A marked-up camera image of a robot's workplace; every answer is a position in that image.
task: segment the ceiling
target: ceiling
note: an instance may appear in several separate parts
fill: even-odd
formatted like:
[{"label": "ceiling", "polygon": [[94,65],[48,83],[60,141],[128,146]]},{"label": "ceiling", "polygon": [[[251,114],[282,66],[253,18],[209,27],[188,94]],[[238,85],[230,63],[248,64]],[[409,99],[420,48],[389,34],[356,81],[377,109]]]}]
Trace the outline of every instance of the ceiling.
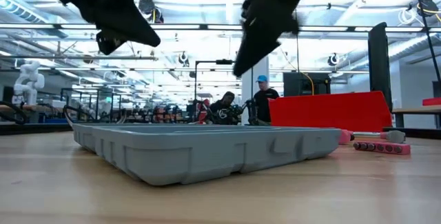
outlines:
[{"label": "ceiling", "polygon": [[[75,6],[72,4],[63,6],[59,0],[12,1],[47,23],[85,23]],[[440,6],[441,0],[433,1]],[[238,25],[242,2],[243,0],[154,0],[163,15],[164,24],[179,25],[193,23]],[[371,27],[384,21],[389,27],[421,27],[422,19],[417,16],[415,8],[406,11],[409,4],[415,5],[416,0],[302,0],[296,14],[302,26]],[[436,15],[429,17],[427,21],[431,27],[441,27],[441,20],[438,20]],[[28,20],[2,8],[0,0],[0,23],[28,23]],[[124,77],[100,70],[72,70],[62,75],[71,77],[72,80],[83,85],[93,83],[88,80],[90,78],[95,78],[96,83],[136,85],[135,88],[114,87],[116,92],[127,94],[138,92],[136,97],[142,99],[140,101],[155,97],[184,104],[192,99],[194,92],[193,78],[189,77],[189,73],[194,69],[195,61],[234,60],[241,39],[240,30],[176,29],[157,30],[157,32],[162,39],[159,47],[153,49],[147,45],[129,42],[112,54],[111,58],[101,58],[92,65],[78,59],[85,55],[102,57],[94,42],[96,30],[91,29],[62,30],[62,33],[53,30],[52,33],[47,33],[38,30],[0,28],[0,51],[3,51],[3,55],[23,55],[29,58],[55,54],[59,56],[62,52],[64,59],[51,61],[40,59],[42,65],[52,67],[112,67],[115,70],[120,68]],[[423,45],[419,46],[418,51],[410,50],[413,49],[416,41],[424,39],[424,37],[420,38],[421,33],[394,32],[388,36],[391,45],[397,47],[400,45],[400,51],[396,51],[400,55],[397,59],[415,61],[429,54]],[[433,37],[434,46],[439,51],[440,36],[433,34]],[[291,37],[280,41],[281,47],[269,55],[270,79],[279,91],[283,90],[282,71],[293,69],[292,65],[299,64],[301,70],[344,70],[346,74],[350,74],[348,71],[351,70],[367,69],[365,63],[367,33],[301,32],[298,40]],[[179,63],[179,57],[183,52],[188,58],[188,67],[183,67],[183,64]],[[330,68],[327,58],[333,54],[337,54],[340,58],[340,64]],[[139,70],[125,71],[124,68]],[[210,68],[216,68],[218,71],[210,72],[208,71]],[[215,99],[228,90],[240,94],[240,81],[232,75],[230,65],[201,64],[199,69],[201,69],[198,74],[199,92],[210,93]]]}]

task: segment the robot workstation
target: robot workstation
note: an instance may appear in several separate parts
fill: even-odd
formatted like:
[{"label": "robot workstation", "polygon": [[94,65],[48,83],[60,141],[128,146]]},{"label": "robot workstation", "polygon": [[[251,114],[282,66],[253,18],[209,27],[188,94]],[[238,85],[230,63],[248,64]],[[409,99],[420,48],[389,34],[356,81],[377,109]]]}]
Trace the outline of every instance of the robot workstation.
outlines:
[{"label": "robot workstation", "polygon": [[0,224],[439,223],[440,4],[0,0]]}]

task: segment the man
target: man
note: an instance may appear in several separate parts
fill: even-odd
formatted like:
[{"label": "man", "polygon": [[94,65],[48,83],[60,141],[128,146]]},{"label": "man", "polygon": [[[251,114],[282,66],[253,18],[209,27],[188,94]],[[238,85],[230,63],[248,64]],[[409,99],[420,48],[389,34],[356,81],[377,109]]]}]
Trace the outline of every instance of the man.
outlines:
[{"label": "man", "polygon": [[257,83],[259,84],[260,89],[260,91],[254,95],[257,107],[257,119],[270,123],[271,117],[269,115],[268,99],[277,99],[278,93],[274,89],[268,87],[268,78],[265,75],[260,75],[257,78]]},{"label": "man", "polygon": [[221,125],[229,125],[232,120],[229,120],[227,111],[231,107],[234,100],[234,93],[227,92],[223,95],[222,99],[211,104],[209,109],[215,115],[215,119]]}]

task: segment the white humanoid robot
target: white humanoid robot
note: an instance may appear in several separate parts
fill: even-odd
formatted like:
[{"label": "white humanoid robot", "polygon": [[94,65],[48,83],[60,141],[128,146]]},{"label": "white humanoid robot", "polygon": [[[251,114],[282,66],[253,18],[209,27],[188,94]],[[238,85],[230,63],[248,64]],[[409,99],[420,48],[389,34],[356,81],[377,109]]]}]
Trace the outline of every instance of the white humanoid robot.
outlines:
[{"label": "white humanoid robot", "polygon": [[20,67],[20,76],[14,84],[14,96],[12,104],[36,105],[37,90],[44,88],[44,76],[39,74],[40,63],[38,61],[26,61]]}]

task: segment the dark clothing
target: dark clothing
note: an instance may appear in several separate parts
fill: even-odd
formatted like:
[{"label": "dark clothing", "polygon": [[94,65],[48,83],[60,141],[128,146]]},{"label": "dark clothing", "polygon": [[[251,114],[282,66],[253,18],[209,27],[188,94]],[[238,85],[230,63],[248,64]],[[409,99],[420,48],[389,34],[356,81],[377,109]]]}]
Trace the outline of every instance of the dark clothing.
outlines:
[{"label": "dark clothing", "polygon": [[261,90],[254,95],[257,107],[257,118],[261,121],[271,122],[269,115],[268,99],[277,99],[278,93],[273,89]]},{"label": "dark clothing", "polygon": [[221,100],[210,105],[209,109],[214,114],[214,119],[218,121],[216,124],[228,125],[230,120],[227,111],[230,105],[224,104]]}]

